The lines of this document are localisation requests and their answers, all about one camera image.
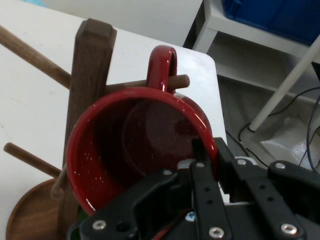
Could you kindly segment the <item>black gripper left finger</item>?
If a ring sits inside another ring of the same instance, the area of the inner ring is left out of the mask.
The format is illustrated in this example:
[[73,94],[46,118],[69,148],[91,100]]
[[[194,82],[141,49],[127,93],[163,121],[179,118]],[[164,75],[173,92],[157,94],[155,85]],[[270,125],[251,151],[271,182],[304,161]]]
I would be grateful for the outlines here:
[[76,224],[69,240],[230,240],[231,224],[209,154],[192,141],[188,168],[149,175]]

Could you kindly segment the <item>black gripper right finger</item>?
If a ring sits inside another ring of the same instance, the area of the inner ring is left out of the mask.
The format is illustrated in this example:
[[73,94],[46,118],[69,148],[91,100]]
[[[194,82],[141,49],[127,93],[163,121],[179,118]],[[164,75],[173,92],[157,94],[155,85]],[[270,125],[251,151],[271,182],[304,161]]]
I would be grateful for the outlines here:
[[217,172],[235,240],[318,240],[320,177],[288,161],[239,164],[220,137]]

